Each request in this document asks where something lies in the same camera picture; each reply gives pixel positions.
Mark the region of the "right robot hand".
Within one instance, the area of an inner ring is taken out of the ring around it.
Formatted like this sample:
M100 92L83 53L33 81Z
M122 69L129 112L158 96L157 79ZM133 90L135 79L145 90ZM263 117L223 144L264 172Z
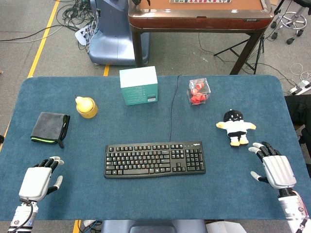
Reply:
M251 171L250 174L255 180L268 183L276 190L293 188L295 186L296 178L286 156L264 141L253 143L248 150L256 154L265 171L264 176Z

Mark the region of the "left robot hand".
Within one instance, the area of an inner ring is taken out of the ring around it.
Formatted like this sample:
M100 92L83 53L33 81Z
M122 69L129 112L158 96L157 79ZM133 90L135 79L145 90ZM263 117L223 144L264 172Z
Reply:
M44 159L41 163L27 169L19 191L22 202L39 202L50 193L57 191L63 181L60 175L54 185L50 186L54 170L64 164L59 156Z

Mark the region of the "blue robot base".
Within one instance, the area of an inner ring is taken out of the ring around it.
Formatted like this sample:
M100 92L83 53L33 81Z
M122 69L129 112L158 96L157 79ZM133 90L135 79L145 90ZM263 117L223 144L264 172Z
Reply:
M132 0L90 0L97 32L90 40L90 60L99 65L136 64L128 9Z

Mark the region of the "clear box of red pieces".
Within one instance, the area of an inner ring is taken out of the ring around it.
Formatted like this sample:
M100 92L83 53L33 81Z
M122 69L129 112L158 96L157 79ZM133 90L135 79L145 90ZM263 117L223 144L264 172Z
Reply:
M188 100L191 106L205 104L211 94L206 78L192 79L187 90Z

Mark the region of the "black keyboard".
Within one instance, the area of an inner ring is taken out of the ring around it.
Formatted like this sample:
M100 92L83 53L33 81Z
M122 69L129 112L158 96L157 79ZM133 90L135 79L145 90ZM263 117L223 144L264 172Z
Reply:
M113 144L105 147L107 179L205 174L201 141Z

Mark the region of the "green cardboard box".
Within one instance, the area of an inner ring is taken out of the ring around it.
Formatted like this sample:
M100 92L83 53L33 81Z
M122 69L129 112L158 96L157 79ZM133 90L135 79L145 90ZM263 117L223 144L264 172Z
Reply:
M157 102L158 81L155 66L119 71L121 92L127 106Z

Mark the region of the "folded grey cloth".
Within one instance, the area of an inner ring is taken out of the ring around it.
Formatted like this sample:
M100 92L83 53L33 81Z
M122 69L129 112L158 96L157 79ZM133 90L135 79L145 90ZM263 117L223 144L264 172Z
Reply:
M41 112L31 133L31 140L46 144L58 144L64 147L70 115Z

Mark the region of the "black and white plush toy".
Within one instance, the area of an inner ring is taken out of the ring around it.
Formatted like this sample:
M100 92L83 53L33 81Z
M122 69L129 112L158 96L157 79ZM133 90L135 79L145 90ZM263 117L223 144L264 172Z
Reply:
M226 130L232 147L247 145L249 143L246 136L247 130L256 129L255 124L244 121L242 112L234 109L227 111L224 114L223 121L217 122L216 127Z

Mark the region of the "black bag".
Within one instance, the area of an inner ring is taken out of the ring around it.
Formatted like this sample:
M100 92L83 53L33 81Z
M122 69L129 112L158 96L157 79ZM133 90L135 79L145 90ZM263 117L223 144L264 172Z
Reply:
M311 94L285 96L293 125L311 125Z

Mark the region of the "white power strip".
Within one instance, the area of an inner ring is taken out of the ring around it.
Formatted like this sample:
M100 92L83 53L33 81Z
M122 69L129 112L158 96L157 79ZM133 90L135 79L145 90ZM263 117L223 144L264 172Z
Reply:
M301 95L305 92L311 90L311 83L309 81L303 80L298 83L295 87L289 90L290 95Z

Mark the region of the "yellow tape roll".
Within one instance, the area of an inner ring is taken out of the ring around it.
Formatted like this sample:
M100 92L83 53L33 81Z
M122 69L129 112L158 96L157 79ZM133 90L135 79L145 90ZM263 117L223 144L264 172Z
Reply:
M83 113L81 112L78 107L76 107L76 110L77 112L83 117L83 118L86 118L86 119L90 119L90 118L93 118L96 116L97 112L98 112L98 107L97 107L97 104L95 102L93 102L93 107L92 109L87 112L87 113Z

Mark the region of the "yellow pear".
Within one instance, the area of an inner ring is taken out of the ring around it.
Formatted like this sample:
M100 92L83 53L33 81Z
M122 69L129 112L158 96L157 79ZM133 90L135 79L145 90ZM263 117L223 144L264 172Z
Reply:
M77 111L83 114L89 113L94 107L93 101L87 97L76 97L75 102Z

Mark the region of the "black tripod stand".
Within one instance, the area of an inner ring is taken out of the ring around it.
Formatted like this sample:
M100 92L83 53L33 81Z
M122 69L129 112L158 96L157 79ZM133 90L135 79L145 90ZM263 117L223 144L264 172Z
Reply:
M242 51L241 51L240 53L238 53L238 52L235 50L235 48L238 47L238 46L240 46L240 45L245 45L244 48L245 48L245 49L250 49L250 51L248 52L248 56L247 56L247 58L245 58L245 60L244 60L242 66L246 65L248 68L251 69L251 71L253 71L253 74L256 74L256 73L257 73L257 69L258 69L258 64L259 64L260 55L261 55L261 53L264 53L264 41L265 41L265 37L264 37L264 35L261 35L261 36L260 36L260 39L259 39L258 42L257 42L257 44L258 44L258 49L257 49L255 52L253 52L253 50L255 49L255 46L256 46L256 45L254 45L253 47L250 47L250 46L249 46L249 41L250 41L250 39L251 39L251 38L248 38L248 39L243 40L243 41L241 41L241 42L239 42L239 43L237 43L237 44L234 44L234 45L232 45L232 46L230 46L230 47L228 47L228 48L226 48L226 49L224 49L224 50L222 50L222 51L220 51L220 52L215 53L213 56L215 56L215 57L217 57L217 58L220 58L220 56L219 56L220 54L223 54L223 53L225 53L225 52L227 52L227 51L230 51L231 53L233 53L233 54L239 59L239 58L241 57L241 55L242 55ZM254 56L254 55L256 56L255 64L254 64L254 65L251 65L251 64L248 62L248 60L249 60L249 58L251 58L251 57Z

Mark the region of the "blue table mat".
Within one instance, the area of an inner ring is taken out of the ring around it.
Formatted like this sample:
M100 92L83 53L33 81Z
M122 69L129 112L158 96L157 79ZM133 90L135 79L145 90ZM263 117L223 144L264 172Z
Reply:
M0 152L0 220L12 220L26 170L51 156L64 160L52 174L63 182L38 203L38 219L283 219L278 191L256 181L260 159L246 146L233 148L217 128L236 109L246 121L250 143L265 141L285 155L295 190L311 214L311 179L283 96L271 75L208 76L205 104L190 106L191 76L158 78L158 100L127 106L118 77L33 77L19 90ZM97 104L95 117L83 118L76 97ZM31 140L41 112L70 115L64 147ZM109 144L201 141L205 174L147 179L104 177Z

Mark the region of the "grey robot torso base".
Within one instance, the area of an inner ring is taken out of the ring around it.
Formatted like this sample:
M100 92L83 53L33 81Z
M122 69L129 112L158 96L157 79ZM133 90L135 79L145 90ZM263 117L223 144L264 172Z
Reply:
M201 219L104 220L101 233L207 233Z

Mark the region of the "chrome swivel stool base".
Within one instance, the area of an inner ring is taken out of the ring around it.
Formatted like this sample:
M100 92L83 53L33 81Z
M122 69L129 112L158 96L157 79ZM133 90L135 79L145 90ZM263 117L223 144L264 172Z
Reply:
M275 31L271 35L271 39L275 40L278 37L278 31L281 29L294 30L293 37L287 39L286 43L291 45L297 37L300 37L307 25L307 19L303 16L305 7L300 7L296 12L285 12L281 16L277 17L271 24L271 28Z

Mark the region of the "brown mahjong table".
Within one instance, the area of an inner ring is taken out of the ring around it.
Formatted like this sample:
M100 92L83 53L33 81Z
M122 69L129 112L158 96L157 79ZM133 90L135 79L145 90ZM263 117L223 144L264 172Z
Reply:
M142 58L142 33L245 33L251 38L249 46L253 47L273 18L270 0L232 0L231 3L205 4L141 0L139 5L134 4L128 9L137 67L145 63ZM249 51L243 48L241 57L230 72L232 75L240 72Z

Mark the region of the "row of mahjong tiles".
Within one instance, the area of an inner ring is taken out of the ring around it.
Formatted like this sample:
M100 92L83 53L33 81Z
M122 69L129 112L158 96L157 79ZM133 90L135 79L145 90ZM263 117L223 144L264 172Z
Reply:
M193 3L231 3L232 0L169 0L169 3L186 3L186 4L193 4Z

